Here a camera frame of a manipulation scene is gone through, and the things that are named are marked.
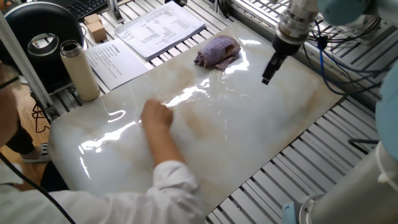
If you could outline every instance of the wooden floor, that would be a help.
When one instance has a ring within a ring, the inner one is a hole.
[[[32,109],[35,106],[35,101],[30,97],[29,87],[21,86],[20,90],[15,90],[18,102],[18,112],[21,118],[22,126],[27,130],[27,132],[32,136],[33,144],[38,146],[43,142],[47,142],[49,138],[49,130],[46,129],[42,133],[36,133],[35,131],[35,119],[32,117]],[[43,130],[44,126],[50,126],[46,119],[39,119],[38,130]],[[0,151],[13,163],[18,163],[23,169],[23,173],[36,184],[40,184],[44,167],[46,163],[35,163],[35,164],[25,164],[21,160],[21,156],[10,150],[7,146],[0,148]],[[27,183],[17,186],[20,190],[33,189]]]

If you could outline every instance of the white marble slab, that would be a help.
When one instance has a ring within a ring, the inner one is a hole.
[[[151,186],[140,113],[146,99],[157,98],[175,111],[172,135],[210,212],[340,99],[292,57],[262,84],[271,43],[238,22],[219,34],[242,46],[224,73],[194,65],[207,40],[55,120],[48,151],[72,190],[103,195]]]

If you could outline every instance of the table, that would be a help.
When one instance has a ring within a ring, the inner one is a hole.
[[[238,22],[219,34],[242,47],[224,73],[194,65],[207,40],[53,122],[48,152],[72,190],[103,195],[152,185],[139,115],[156,97],[175,110],[172,134],[210,212],[340,99],[293,58],[262,84],[271,43]]]

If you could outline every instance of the cardboard box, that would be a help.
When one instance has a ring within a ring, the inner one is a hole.
[[[96,42],[101,42],[102,40],[106,40],[106,31],[102,23],[94,22],[92,24],[87,25],[88,33],[90,34],[91,38]]]
[[[97,14],[92,14],[90,16],[85,17],[85,24],[93,24],[95,22],[100,22],[102,24],[101,18]]]

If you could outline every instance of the white sleeve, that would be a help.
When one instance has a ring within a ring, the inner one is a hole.
[[[4,213],[0,213],[6,216],[0,215],[0,223],[5,220],[21,224],[68,223],[40,192],[31,190],[13,194],[8,199],[11,204],[5,205],[2,203],[4,198],[0,199],[0,210],[5,208]],[[154,186],[146,194],[126,192],[95,197],[88,192],[62,191],[51,195],[79,224],[205,222],[198,182],[188,167],[177,161],[163,162],[155,168]]]

